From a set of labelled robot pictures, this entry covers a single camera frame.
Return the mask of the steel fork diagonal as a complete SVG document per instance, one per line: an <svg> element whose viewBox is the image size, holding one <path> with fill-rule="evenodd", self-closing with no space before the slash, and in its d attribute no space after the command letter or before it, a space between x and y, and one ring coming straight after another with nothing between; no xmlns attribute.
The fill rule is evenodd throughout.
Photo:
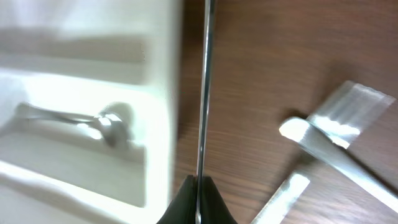
<svg viewBox="0 0 398 224"><path fill-rule="evenodd" d="M397 193L383 184L381 179L370 173L364 165L341 149L318 128L308 121L291 117L279 127L280 134L296 142L306 153L324 162L349 180L378 199L393 211L397 211Z"/></svg>

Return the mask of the large steel spoon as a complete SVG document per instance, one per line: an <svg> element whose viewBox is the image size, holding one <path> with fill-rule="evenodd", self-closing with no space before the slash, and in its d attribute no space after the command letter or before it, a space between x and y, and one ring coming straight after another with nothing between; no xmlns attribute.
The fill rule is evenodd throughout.
<svg viewBox="0 0 398 224"><path fill-rule="evenodd" d="M201 73L201 102L200 124L198 135L198 160L197 160L197 201L195 223L201 223L201 189L203 186L206 134L208 126L208 113L210 105L211 68L213 58L213 35L215 26L216 0L205 0L205 17L203 31L203 64Z"/></svg>

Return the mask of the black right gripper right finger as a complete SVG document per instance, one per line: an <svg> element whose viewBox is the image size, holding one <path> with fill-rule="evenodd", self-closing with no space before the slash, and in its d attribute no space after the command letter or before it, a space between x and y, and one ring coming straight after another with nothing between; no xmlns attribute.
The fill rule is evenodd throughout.
<svg viewBox="0 0 398 224"><path fill-rule="evenodd" d="M201 224L237 224L213 179L203 178L200 199Z"/></svg>

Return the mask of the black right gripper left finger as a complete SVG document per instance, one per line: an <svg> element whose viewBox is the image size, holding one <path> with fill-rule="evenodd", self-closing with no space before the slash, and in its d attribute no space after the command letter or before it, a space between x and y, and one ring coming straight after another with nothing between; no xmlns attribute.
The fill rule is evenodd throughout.
<svg viewBox="0 0 398 224"><path fill-rule="evenodd" d="M197 179L188 175L157 224L195 224Z"/></svg>

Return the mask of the steel fork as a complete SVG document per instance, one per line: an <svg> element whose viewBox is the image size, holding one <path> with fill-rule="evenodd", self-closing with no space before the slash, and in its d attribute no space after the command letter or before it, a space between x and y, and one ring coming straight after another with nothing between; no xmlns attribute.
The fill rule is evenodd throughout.
<svg viewBox="0 0 398 224"><path fill-rule="evenodd" d="M305 120L346 152L353 141L393 102L393 96L348 80ZM310 169L318 161L304 151L298 165L253 219L253 223L280 223L310 184Z"/></svg>

